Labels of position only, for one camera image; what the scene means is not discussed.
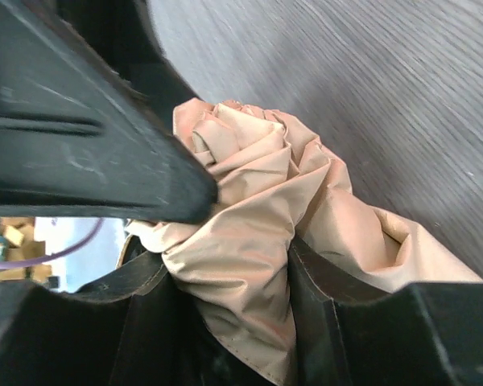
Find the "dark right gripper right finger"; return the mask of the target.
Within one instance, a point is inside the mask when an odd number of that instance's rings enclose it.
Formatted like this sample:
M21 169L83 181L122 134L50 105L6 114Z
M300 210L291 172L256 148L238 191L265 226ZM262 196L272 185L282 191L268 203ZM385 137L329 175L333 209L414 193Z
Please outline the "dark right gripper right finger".
M302 385L483 385L483 284L387 294L300 238L288 277Z

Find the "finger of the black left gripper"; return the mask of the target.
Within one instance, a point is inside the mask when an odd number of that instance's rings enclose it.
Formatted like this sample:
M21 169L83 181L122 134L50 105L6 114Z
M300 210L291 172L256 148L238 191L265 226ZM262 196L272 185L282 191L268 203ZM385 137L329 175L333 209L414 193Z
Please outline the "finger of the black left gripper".
M171 123L193 97L145 1L0 1L0 216L201 222L217 185Z

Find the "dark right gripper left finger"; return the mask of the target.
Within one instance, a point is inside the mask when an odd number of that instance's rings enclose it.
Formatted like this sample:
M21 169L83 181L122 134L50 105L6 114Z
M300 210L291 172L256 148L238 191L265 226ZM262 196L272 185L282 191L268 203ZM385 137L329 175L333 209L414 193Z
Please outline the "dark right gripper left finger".
M183 310L153 253L74 294L2 281L0 385L198 385Z

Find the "cream folding umbrella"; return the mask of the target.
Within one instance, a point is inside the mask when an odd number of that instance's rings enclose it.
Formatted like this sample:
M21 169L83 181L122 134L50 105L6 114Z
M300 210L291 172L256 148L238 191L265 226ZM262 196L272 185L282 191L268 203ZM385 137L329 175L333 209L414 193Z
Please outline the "cream folding umbrella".
M480 277L415 221L353 194L345 162L297 117L236 101L191 99L173 133L215 178L202 224L131 220L227 351L276 385L296 382L287 251L294 236L388 293L413 281Z

